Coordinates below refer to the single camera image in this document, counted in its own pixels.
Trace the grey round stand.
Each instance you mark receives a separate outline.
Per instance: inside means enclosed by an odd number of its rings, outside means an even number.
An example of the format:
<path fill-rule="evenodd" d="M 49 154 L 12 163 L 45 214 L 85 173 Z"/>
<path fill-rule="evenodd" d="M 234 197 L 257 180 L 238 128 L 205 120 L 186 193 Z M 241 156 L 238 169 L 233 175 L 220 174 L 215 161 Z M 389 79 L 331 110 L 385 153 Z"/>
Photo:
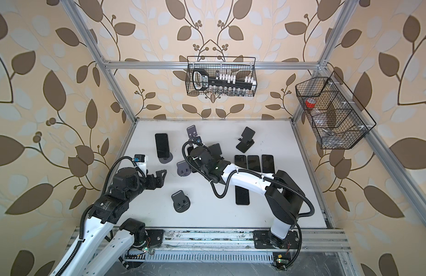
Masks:
<path fill-rule="evenodd" d="M 187 195 L 184 194 L 182 190 L 172 194 L 171 199 L 173 201 L 173 207 L 177 213 L 183 213 L 191 206 L 190 199 Z"/>
<path fill-rule="evenodd" d="M 186 161 L 177 163 L 177 174 L 180 177 L 187 177 L 192 173 L 190 165 Z"/>
<path fill-rule="evenodd" d="M 187 128 L 187 134 L 189 141 L 192 141 L 195 136 L 199 136 L 195 125 L 191 125 Z"/>
<path fill-rule="evenodd" d="M 162 163 L 162 164 L 170 163 L 172 160 L 173 160 L 172 153 L 169 154 L 168 158 L 159 158 L 159 162 Z"/>

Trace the black square stand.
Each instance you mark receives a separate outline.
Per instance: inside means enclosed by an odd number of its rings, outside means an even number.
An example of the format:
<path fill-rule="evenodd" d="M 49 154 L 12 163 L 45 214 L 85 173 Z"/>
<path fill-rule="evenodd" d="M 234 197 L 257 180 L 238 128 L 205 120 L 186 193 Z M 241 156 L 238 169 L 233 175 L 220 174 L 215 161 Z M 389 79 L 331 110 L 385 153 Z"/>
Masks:
<path fill-rule="evenodd" d="M 219 143 L 208 146 L 208 149 L 214 159 L 222 159 L 222 149 Z"/>
<path fill-rule="evenodd" d="M 242 153 L 246 153 L 248 149 L 254 144 L 253 137 L 255 134 L 256 132 L 254 130 L 246 126 L 241 135 L 241 138 L 238 139 L 239 143 L 236 146 L 236 149 Z"/>

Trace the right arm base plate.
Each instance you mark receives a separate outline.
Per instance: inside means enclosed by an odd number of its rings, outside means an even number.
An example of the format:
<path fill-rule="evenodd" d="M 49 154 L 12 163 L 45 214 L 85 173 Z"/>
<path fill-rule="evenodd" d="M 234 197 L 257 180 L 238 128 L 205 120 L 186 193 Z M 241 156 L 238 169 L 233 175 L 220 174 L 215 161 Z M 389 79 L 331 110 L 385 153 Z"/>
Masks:
<path fill-rule="evenodd" d="M 254 247 L 256 249 L 298 249 L 301 239 L 296 231 L 289 231 L 285 239 L 280 239 L 270 230 L 253 231 Z"/>

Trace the grey round stand middle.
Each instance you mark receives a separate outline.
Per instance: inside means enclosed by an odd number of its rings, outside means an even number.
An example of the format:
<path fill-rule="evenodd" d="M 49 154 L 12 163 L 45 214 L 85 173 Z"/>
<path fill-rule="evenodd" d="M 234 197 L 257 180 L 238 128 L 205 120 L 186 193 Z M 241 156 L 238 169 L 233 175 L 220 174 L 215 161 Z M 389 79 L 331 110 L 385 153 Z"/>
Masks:
<path fill-rule="evenodd" d="M 190 165 L 186 161 L 177 163 L 177 174 L 180 177 L 187 177 L 192 173 Z"/>

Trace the grey round stand far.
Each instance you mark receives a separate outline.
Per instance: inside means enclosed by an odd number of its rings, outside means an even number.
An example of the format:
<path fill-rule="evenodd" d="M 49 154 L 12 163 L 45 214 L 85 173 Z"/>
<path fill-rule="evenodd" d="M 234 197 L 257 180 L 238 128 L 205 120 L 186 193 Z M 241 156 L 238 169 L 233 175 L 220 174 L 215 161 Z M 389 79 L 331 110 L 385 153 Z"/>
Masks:
<path fill-rule="evenodd" d="M 187 128 L 187 134 L 189 141 L 192 141 L 195 136 L 199 136 L 195 125 L 191 125 Z"/>

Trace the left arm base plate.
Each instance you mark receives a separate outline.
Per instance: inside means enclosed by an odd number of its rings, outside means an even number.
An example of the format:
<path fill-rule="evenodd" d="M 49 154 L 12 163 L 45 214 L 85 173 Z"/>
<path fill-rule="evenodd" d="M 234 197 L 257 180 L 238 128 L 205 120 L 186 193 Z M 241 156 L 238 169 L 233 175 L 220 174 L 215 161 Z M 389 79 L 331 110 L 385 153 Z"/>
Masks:
<path fill-rule="evenodd" d="M 144 249 L 160 246 L 164 240 L 164 230 L 139 230 L 134 234 L 134 243 L 132 248 Z"/>

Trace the grey round stand front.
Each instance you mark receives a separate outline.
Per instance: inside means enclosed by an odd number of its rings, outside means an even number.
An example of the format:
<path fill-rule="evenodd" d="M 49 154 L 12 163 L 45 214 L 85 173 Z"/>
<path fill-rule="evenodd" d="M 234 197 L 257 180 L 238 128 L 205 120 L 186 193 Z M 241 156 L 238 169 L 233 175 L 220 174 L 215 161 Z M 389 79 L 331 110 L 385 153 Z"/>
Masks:
<path fill-rule="evenodd" d="M 187 195 L 184 194 L 182 190 L 172 194 L 171 199 L 173 201 L 173 207 L 177 213 L 183 213 L 191 206 L 190 199 Z"/>

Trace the black tool with vials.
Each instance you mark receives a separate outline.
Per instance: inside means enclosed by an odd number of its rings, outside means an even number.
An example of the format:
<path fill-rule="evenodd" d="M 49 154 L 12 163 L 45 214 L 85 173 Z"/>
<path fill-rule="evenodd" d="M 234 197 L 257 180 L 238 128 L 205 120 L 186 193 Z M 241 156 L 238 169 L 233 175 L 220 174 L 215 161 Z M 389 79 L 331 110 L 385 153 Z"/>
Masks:
<path fill-rule="evenodd" d="M 239 80 L 237 75 L 216 73 L 211 77 L 204 69 L 194 69 L 191 75 L 191 82 L 198 91 L 216 90 L 256 90 L 257 81 L 253 78 Z"/>

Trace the black phone stand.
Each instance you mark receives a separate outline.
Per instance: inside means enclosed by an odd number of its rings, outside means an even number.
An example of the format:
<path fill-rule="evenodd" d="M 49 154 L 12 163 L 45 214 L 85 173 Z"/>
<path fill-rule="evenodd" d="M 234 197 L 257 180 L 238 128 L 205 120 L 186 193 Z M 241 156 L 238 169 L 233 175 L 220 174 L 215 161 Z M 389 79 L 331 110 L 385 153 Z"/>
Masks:
<path fill-rule="evenodd" d="M 246 155 L 235 155 L 234 164 L 240 168 L 247 169 L 247 157 Z"/>
<path fill-rule="evenodd" d="M 247 168 L 252 171 L 261 172 L 261 162 L 258 155 L 247 156 Z"/>

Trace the aluminium rail front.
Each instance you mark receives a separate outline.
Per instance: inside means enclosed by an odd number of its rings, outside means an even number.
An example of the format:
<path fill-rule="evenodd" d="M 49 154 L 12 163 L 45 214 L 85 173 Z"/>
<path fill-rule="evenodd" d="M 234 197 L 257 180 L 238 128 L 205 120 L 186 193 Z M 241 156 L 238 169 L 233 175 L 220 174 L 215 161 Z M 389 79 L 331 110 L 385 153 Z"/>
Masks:
<path fill-rule="evenodd" d="M 279 251 L 256 249 L 253 231 L 267 228 L 147 228 L 164 230 L 164 240 L 153 247 L 166 251 Z M 350 253 L 352 251 L 343 230 L 302 229 L 302 247 L 305 252 Z"/>

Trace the black phone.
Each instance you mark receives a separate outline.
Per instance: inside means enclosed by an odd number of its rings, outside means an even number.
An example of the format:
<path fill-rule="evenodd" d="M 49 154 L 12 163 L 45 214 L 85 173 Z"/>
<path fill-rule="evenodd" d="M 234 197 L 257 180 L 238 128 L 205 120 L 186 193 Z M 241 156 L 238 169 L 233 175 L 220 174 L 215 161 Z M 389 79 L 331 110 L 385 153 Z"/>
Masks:
<path fill-rule="evenodd" d="M 275 161 L 273 155 L 262 155 L 262 172 L 263 173 L 275 173 Z"/>
<path fill-rule="evenodd" d="M 187 147 L 187 155 L 190 155 L 193 149 L 194 149 L 194 146 Z"/>
<path fill-rule="evenodd" d="M 156 150 L 158 158 L 169 158 L 170 148 L 167 133 L 156 133 L 155 134 Z"/>
<path fill-rule="evenodd" d="M 250 205 L 249 191 L 240 186 L 235 187 L 236 204 L 248 206 Z"/>

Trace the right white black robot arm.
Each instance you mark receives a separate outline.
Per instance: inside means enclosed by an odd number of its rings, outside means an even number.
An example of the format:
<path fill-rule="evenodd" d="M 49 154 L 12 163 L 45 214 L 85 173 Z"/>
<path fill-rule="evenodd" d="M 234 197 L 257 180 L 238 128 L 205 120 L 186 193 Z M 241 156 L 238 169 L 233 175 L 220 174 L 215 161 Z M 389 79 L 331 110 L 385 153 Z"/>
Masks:
<path fill-rule="evenodd" d="M 312 202 L 285 171 L 273 174 L 244 169 L 215 156 L 203 143 L 191 140 L 183 144 L 182 155 L 189 167 L 210 184 L 216 198 L 224 198 L 230 186 L 242 187 L 265 197 L 275 217 L 268 234 L 273 247 L 286 247 L 290 230 L 295 227 L 301 231 L 298 220 L 315 213 Z"/>

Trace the grey round stand left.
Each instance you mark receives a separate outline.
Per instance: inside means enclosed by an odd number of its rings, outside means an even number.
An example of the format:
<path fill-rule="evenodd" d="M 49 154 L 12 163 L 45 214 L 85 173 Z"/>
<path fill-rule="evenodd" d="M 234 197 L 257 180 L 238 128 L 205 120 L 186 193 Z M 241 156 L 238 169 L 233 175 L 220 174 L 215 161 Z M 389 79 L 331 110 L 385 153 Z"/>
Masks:
<path fill-rule="evenodd" d="M 169 154 L 168 158 L 159 158 L 159 162 L 162 163 L 162 164 L 170 163 L 172 160 L 173 160 L 172 153 Z"/>

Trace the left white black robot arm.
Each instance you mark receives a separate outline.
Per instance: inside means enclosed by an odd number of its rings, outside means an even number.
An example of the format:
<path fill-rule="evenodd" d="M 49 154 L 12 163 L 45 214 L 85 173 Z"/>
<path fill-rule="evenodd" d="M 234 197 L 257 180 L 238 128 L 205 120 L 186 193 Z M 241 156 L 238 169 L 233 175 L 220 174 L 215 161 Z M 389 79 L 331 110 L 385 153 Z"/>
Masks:
<path fill-rule="evenodd" d="M 131 247 L 146 253 L 151 242 L 145 223 L 128 218 L 113 238 L 108 235 L 129 209 L 130 203 L 145 190 L 164 186 L 166 170 L 148 174 L 146 156 L 123 156 L 109 169 L 100 197 L 85 209 L 79 234 L 54 276 L 103 276 Z"/>

